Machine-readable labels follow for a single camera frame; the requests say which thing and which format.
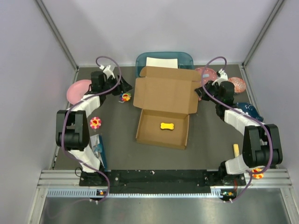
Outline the yellow bone toy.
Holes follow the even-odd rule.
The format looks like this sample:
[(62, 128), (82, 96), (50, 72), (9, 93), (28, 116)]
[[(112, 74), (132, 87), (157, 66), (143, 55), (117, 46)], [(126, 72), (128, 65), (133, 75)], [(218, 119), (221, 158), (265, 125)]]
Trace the yellow bone toy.
[(174, 130), (174, 128), (175, 128), (175, 126), (174, 126), (174, 124), (173, 123), (164, 123), (164, 122), (162, 122), (161, 124), (160, 124), (160, 129), (161, 130)]

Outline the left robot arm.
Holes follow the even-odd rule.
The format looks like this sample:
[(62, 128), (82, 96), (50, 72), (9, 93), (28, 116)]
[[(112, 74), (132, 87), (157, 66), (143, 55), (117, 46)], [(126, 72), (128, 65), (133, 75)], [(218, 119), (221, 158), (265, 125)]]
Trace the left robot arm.
[(115, 75), (111, 70), (92, 72), (89, 80), (79, 80), (69, 87), (67, 99), (71, 107), (56, 115), (56, 144), (81, 165), (81, 180), (96, 185), (107, 180), (102, 153), (96, 153), (89, 145), (89, 129), (100, 128), (101, 120), (88, 117), (103, 105), (107, 95), (120, 97), (132, 88), (121, 73)]

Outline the brown cardboard box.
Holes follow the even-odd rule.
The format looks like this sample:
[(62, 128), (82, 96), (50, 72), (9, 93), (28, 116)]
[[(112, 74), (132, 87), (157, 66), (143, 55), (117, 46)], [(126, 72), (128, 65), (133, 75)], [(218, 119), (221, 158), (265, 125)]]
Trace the brown cardboard box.
[[(133, 105), (141, 109), (136, 141), (184, 150), (190, 114), (198, 110), (200, 74), (195, 70), (144, 67), (135, 80)], [(160, 124), (173, 123), (174, 130)]]

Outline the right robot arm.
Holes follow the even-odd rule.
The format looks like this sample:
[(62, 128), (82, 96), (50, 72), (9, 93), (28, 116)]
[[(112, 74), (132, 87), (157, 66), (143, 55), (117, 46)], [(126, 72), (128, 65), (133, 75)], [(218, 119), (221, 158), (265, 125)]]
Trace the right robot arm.
[(242, 153), (223, 161), (218, 171), (206, 172), (205, 178), (209, 184), (231, 185), (234, 180), (240, 180), (246, 171), (269, 168), (283, 161), (278, 127), (263, 123), (263, 118), (253, 105), (236, 103), (234, 87), (229, 81), (220, 84), (208, 81), (203, 87), (195, 89), (202, 100), (215, 103), (216, 114), (221, 120), (243, 135)]

